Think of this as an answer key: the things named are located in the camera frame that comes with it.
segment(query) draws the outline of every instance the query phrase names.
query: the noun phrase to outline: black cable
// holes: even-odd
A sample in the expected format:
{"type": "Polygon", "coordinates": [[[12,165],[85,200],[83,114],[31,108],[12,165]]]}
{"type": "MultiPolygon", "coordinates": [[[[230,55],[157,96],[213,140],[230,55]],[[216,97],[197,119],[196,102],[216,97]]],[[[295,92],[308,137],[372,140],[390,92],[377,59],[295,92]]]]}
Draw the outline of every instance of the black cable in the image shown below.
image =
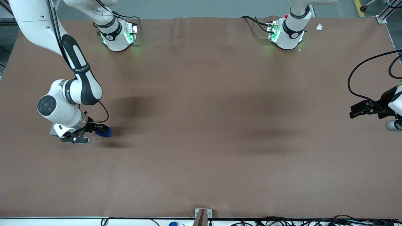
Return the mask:
{"type": "Polygon", "coordinates": [[[59,23],[57,21],[56,9],[51,6],[50,1],[51,0],[48,0],[46,2],[47,2],[48,9],[49,9],[49,16],[50,16],[50,19],[51,19],[51,24],[52,24],[52,27],[53,27],[53,31],[54,31],[54,33],[56,35],[57,45],[60,48],[60,52],[61,52],[61,54],[63,56],[63,59],[67,63],[68,67],[71,68],[70,63],[68,62],[66,53],[64,52],[64,47],[62,45],[62,39],[60,37],[60,29],[59,29],[59,23]]]}
{"type": "Polygon", "coordinates": [[[89,122],[89,123],[103,123],[103,122],[106,122],[109,119],[109,112],[107,111],[106,107],[102,104],[102,102],[99,101],[99,103],[102,105],[103,109],[105,110],[105,112],[107,114],[107,117],[103,121],[93,121],[93,122],[89,122]]]}
{"type": "Polygon", "coordinates": [[[155,222],[155,224],[157,225],[157,226],[160,226],[160,224],[158,224],[158,222],[156,222],[156,220],[154,220],[154,219],[150,219],[151,221],[153,221],[153,222],[155,222]]]}
{"type": "Polygon", "coordinates": [[[266,23],[261,23],[261,22],[255,21],[254,18],[252,18],[252,17],[250,17],[250,16],[242,16],[241,18],[247,18],[247,19],[252,20],[254,23],[259,23],[259,24],[265,25],[265,26],[267,25],[266,23]]]}
{"type": "Polygon", "coordinates": [[[254,226],[254,225],[252,225],[252,224],[250,224],[250,223],[247,223],[247,222],[244,222],[244,221],[239,222],[239,223],[232,224],[231,226],[236,226],[236,225],[239,225],[239,224],[248,225],[248,226],[254,226]]]}
{"type": "Polygon", "coordinates": [[[3,47],[1,47],[1,46],[0,46],[0,49],[6,51],[7,53],[11,53],[10,51],[7,51],[5,48],[3,48],[3,47]]]}
{"type": "Polygon", "coordinates": [[[394,75],[392,74],[392,67],[394,66],[394,63],[397,62],[400,58],[402,58],[402,54],[399,55],[399,56],[397,56],[397,57],[392,61],[392,63],[390,64],[390,67],[388,68],[388,74],[389,74],[391,77],[396,78],[396,79],[402,79],[402,77],[394,76],[394,75]]]}
{"type": "Polygon", "coordinates": [[[263,31],[265,31],[265,32],[267,32],[267,33],[270,33],[270,34],[274,34],[274,32],[272,32],[272,31],[265,30],[261,25],[265,25],[265,26],[266,26],[267,24],[264,24],[264,23],[259,22],[259,21],[257,20],[257,17],[254,17],[254,19],[253,19],[253,18],[251,18],[251,17],[249,17],[249,16],[242,16],[241,18],[250,19],[250,20],[253,21],[254,23],[257,23],[258,26],[260,26],[260,28],[261,28],[263,31]]]}
{"type": "Polygon", "coordinates": [[[362,64],[364,64],[365,62],[370,61],[370,60],[375,59],[375,58],[378,58],[378,57],[381,57],[381,56],[389,55],[389,54],[392,54],[392,53],[398,53],[398,52],[402,52],[402,49],[394,50],[394,51],[390,51],[390,52],[386,52],[386,53],[382,53],[382,54],[378,54],[378,55],[375,55],[375,56],[373,56],[373,57],[370,57],[370,58],[368,58],[368,59],[363,60],[361,63],[359,63],[359,64],[352,70],[352,72],[350,73],[349,78],[348,78],[348,89],[349,89],[349,92],[350,92],[351,94],[353,94],[353,95],[355,95],[355,96],[357,96],[357,97],[361,97],[361,98],[363,98],[363,99],[366,99],[366,100],[368,100],[368,101],[371,101],[371,102],[372,102],[373,104],[375,104],[377,107],[379,107],[379,108],[382,109],[384,112],[386,112],[386,113],[388,113],[388,114],[390,114],[390,115],[393,115],[393,113],[389,112],[387,109],[385,109],[385,108],[383,108],[381,105],[377,104],[373,99],[353,92],[352,89],[351,89],[350,81],[351,81],[351,78],[352,78],[352,75],[354,74],[354,72],[355,72],[362,64]]]}
{"type": "Polygon", "coordinates": [[[402,6],[388,6],[388,8],[398,9],[398,8],[402,8],[402,6]]]}
{"type": "Polygon", "coordinates": [[[103,218],[103,219],[100,221],[100,226],[106,226],[107,222],[109,222],[109,218],[103,218]]]}

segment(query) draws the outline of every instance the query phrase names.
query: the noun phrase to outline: brown table surface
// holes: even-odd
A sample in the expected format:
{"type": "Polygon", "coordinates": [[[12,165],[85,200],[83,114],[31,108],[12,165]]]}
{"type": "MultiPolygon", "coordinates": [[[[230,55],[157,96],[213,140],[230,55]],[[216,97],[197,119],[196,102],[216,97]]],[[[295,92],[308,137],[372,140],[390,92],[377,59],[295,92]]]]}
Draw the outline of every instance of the brown table surface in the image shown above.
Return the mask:
{"type": "MultiPolygon", "coordinates": [[[[112,52],[90,21],[63,22],[110,112],[113,136],[88,134],[91,145],[48,135],[37,100],[73,75],[19,34],[0,83],[1,216],[187,216],[208,207],[215,217],[401,217],[401,133],[385,129],[392,118],[350,119],[362,99],[346,86],[359,62],[394,49],[385,25],[314,18],[284,51],[244,19],[141,23],[142,45],[112,52]]],[[[353,89],[378,99],[395,86],[395,56],[363,65],[353,89]]],[[[105,117],[100,105],[82,108],[105,117]]]]}

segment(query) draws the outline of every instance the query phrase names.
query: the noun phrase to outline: green led light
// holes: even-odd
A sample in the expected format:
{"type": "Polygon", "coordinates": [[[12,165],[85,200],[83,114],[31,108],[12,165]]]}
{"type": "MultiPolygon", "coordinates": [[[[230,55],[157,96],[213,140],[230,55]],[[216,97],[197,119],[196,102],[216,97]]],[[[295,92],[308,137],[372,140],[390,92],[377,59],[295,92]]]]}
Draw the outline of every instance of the green led light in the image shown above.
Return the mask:
{"type": "Polygon", "coordinates": [[[102,40],[103,40],[103,44],[105,44],[105,45],[106,45],[106,41],[105,41],[105,39],[103,38],[103,35],[102,35],[102,33],[100,34],[100,36],[102,37],[102,40]]]}
{"type": "Polygon", "coordinates": [[[127,42],[128,42],[129,44],[133,43],[133,36],[132,36],[131,34],[127,34],[127,33],[125,32],[124,35],[125,35],[125,37],[126,37],[126,39],[127,39],[127,42]]]}

